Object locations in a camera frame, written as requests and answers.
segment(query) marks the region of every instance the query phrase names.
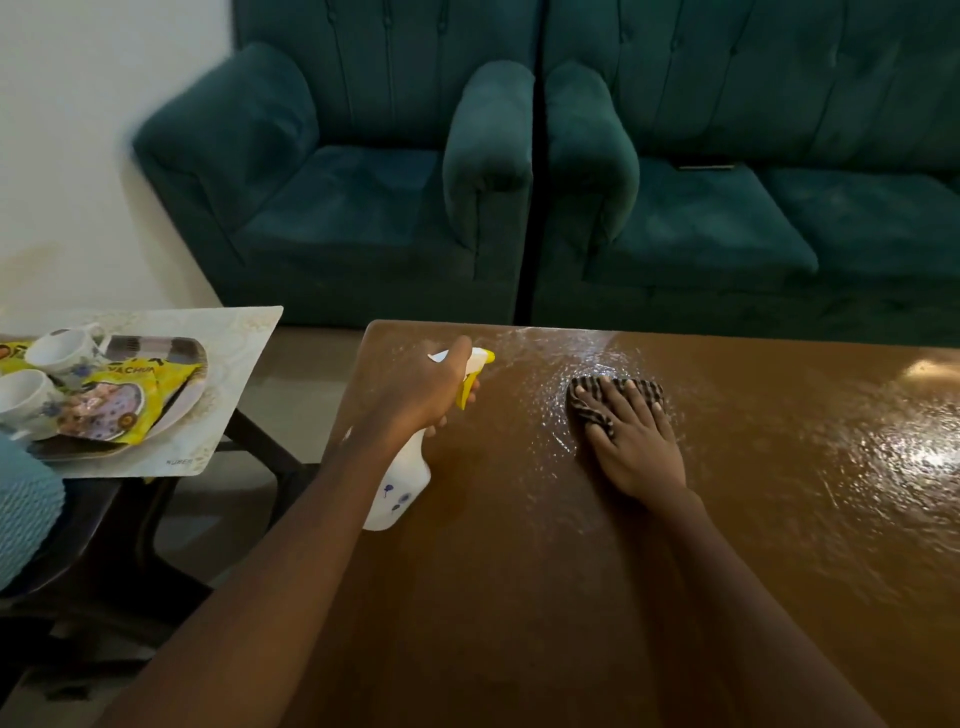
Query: teal velvet sofa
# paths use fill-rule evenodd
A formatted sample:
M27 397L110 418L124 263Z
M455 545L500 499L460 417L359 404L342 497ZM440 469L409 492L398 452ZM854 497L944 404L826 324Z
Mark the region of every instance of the teal velvet sofa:
M534 324L960 345L956 0L552 0L542 73Z
M538 0L237 0L238 50L136 135L225 305L510 323Z

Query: white cup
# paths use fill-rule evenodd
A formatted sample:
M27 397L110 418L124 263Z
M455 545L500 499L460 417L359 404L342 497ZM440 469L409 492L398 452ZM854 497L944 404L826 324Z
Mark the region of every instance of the white cup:
M53 437L63 399L47 375L36 369L0 376L0 427L11 431L11 440Z
M98 347L95 336L104 336L104 328L99 324L62 328L38 338L24 352L23 359L68 389L80 389L87 377L109 363L104 355L109 337Z

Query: white spray bottle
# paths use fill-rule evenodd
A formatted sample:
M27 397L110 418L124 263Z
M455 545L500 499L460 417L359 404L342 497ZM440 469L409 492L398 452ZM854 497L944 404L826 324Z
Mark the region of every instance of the white spray bottle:
M441 362L446 359L446 352L430 354L430 358ZM484 364L491 361L493 361L493 352L478 347L473 348L473 353L467 361L467 369L464 371L464 384L457 396L458 407L467 408L467 397L473 388L473 381L480 374ZM422 453L424 432L426 430L422 429L414 433L414 436L396 454L394 462L387 468L387 473L376 491L370 513L363 524L366 530L383 531L390 528L430 482L430 468L423 460Z

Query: brown table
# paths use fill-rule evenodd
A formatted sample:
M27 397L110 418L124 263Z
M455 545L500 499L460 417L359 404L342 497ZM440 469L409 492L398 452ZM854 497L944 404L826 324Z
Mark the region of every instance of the brown table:
M497 355L480 399L428 441L410 513L360 539L288 724L729 721L659 527L567 418L593 372L663 385L690 485L891 725L960 724L960 353L378 322L332 441L397 352L461 332Z

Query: white wall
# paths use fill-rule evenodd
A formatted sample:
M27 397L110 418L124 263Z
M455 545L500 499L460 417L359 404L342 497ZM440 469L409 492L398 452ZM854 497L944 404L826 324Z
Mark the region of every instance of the white wall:
M0 308L218 304L130 139L229 27L228 0L0 0Z

